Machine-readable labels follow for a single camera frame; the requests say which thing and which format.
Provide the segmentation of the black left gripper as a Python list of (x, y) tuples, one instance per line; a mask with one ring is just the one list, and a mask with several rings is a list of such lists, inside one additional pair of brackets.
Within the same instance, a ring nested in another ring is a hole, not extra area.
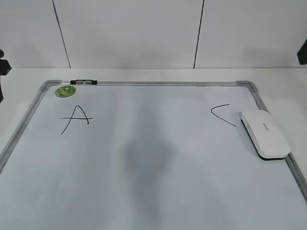
[[(6, 76), (11, 71), (12, 68), (11, 68), (8, 60), (3, 59), (3, 57), (4, 57), (4, 52), (1, 49), (0, 50), (0, 75)], [(3, 99), (4, 99), (3, 93), (2, 93), (1, 86), (0, 86), (0, 103), (3, 101)]]

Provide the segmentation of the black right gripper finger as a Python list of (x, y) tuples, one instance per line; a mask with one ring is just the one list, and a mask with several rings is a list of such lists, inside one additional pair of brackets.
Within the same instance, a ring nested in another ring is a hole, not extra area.
[(303, 43), (303, 45), (297, 52), (297, 58), (300, 65), (307, 64), (307, 40)]

